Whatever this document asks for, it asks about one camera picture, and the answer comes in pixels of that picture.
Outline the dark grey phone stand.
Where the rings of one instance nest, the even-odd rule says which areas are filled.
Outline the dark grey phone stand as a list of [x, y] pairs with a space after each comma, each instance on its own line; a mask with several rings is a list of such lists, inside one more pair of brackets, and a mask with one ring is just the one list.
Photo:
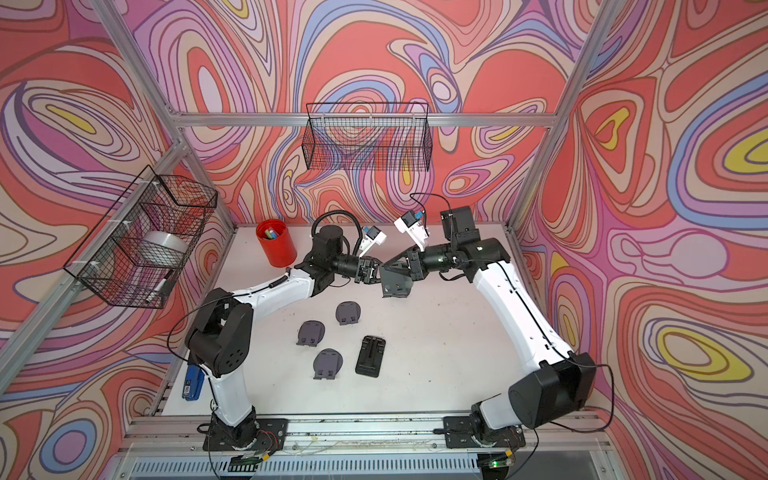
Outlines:
[[379, 267], [380, 284], [384, 298], [407, 298], [413, 286], [408, 260], [404, 256], [392, 258]]

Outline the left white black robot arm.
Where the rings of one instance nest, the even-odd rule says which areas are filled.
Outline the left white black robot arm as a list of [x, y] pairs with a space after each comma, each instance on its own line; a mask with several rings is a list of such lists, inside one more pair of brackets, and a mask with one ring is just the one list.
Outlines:
[[187, 364], [199, 368], [211, 389], [213, 409], [204, 449], [252, 450], [263, 446], [267, 453], [279, 450], [283, 441], [263, 428], [248, 396], [245, 367], [254, 324], [299, 301], [329, 288], [336, 277], [356, 283], [377, 284], [381, 261], [367, 252], [386, 240], [378, 227], [362, 227], [346, 210], [334, 215], [350, 218], [358, 238], [349, 244], [337, 225], [312, 224], [311, 249], [302, 262], [287, 267], [277, 279], [234, 292], [216, 288], [195, 311], [185, 337]]

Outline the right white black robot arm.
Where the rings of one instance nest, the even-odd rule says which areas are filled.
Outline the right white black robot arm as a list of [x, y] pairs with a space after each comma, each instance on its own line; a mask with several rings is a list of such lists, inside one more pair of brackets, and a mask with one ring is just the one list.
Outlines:
[[414, 244], [383, 264], [380, 279], [384, 297], [406, 298], [430, 273], [454, 270], [482, 294], [512, 340], [519, 375], [506, 391], [472, 405], [469, 435], [493, 446], [507, 429], [534, 429], [583, 408], [597, 370], [591, 356], [575, 353], [547, 323], [507, 249], [482, 238], [470, 207], [449, 207], [440, 217], [446, 240], [438, 245], [428, 243], [426, 210], [396, 220]]

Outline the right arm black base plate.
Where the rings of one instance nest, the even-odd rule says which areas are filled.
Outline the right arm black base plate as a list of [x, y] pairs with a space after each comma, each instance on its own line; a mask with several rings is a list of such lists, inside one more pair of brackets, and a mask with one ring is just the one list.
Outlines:
[[434, 433], [444, 437], [449, 449], [507, 448], [516, 451], [527, 445], [521, 428], [493, 430], [474, 413], [445, 416], [442, 422], [443, 425], [435, 429]]

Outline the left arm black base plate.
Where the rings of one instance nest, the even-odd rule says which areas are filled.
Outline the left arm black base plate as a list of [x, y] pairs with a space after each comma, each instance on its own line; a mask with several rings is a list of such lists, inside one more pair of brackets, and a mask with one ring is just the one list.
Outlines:
[[233, 427], [213, 415], [209, 422], [197, 426], [197, 432], [204, 436], [205, 451], [272, 454], [284, 448], [288, 425], [285, 418], [255, 418]]

